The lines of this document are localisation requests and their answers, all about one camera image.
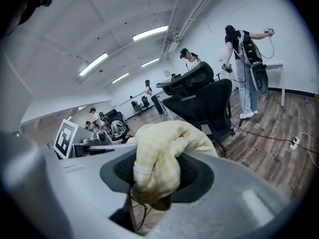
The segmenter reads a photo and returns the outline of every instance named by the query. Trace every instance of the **white desk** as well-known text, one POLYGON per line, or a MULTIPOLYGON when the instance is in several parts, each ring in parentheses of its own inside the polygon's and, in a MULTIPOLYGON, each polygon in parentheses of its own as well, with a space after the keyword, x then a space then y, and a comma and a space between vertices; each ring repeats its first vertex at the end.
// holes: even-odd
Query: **white desk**
POLYGON ((283 62, 264 63, 266 70, 280 69, 280 87, 281 87, 281 106, 285 104, 285 70, 283 62))

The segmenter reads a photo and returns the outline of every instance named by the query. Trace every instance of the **jeans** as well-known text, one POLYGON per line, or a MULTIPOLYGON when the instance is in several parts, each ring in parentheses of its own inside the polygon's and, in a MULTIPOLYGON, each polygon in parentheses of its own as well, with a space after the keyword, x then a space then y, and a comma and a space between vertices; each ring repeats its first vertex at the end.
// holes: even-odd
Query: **jeans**
POLYGON ((251 66, 236 59, 237 81, 240 82, 238 83, 240 104, 245 114, 256 111, 258 106, 259 92, 255 89, 250 68, 251 66))

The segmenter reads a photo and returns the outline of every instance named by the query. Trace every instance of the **yellow cloth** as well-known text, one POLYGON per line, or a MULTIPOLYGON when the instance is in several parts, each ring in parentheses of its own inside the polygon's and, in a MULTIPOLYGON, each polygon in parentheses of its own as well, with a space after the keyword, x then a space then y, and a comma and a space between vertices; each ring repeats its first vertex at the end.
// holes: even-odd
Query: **yellow cloth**
POLYGON ((218 157, 214 145, 202 131, 179 120, 144 125, 127 143, 138 144, 132 196, 154 208, 159 199, 179 187, 180 167, 176 157, 185 149, 218 157))

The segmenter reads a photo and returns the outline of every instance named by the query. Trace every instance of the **gray plastic surface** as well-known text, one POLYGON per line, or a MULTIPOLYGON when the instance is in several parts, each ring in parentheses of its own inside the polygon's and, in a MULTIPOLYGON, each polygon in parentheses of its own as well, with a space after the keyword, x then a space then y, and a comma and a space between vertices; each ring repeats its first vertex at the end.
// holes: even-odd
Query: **gray plastic surface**
MULTIPOLYGON (((24 137, 0 137, 4 151, 1 181, 48 238, 140 238, 109 219, 124 208, 127 194, 112 191, 100 177, 106 162, 136 149, 136 145, 117 145, 109 153, 58 160, 53 151, 40 152, 24 137)), ((243 199, 246 191, 255 192, 274 216, 289 203, 240 164, 198 152, 184 153, 212 169, 213 186, 195 202, 173 203, 147 239, 232 239, 247 235, 260 224, 243 199)))

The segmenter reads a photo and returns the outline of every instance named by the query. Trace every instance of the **ceiling light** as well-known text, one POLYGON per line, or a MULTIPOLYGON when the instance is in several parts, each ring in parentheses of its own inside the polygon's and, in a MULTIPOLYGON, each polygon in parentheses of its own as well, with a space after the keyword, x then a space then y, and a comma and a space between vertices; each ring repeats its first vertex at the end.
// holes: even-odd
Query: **ceiling light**
POLYGON ((152 61, 150 61, 150 62, 148 62, 148 63, 142 65, 142 67, 145 67, 145 66, 147 66, 147 65, 149 65, 149 64, 151 64, 151 63, 154 63, 154 62, 156 62, 156 61, 158 61, 158 60, 160 60, 160 58, 154 59, 154 60, 152 60, 152 61))
POLYGON ((116 79, 115 81, 112 81, 112 83, 116 83, 117 81, 119 81, 120 79, 122 79, 128 75, 129 75, 129 73, 126 73, 125 75, 121 76, 120 78, 116 79))
POLYGON ((93 67, 95 67, 98 63, 100 63, 102 60, 106 59, 108 55, 106 53, 103 53, 101 56, 99 56, 96 60, 94 60, 91 64, 89 64, 81 73, 80 76, 85 75, 88 71, 90 71, 93 67))
POLYGON ((167 31, 167 29, 168 29, 168 26, 158 27, 158 28, 152 29, 150 31, 146 31, 144 33, 135 35, 135 36, 133 36, 133 39, 134 39, 134 41, 137 41, 137 40, 144 38, 144 37, 147 37, 149 35, 157 34, 157 33, 163 32, 163 31, 167 31))

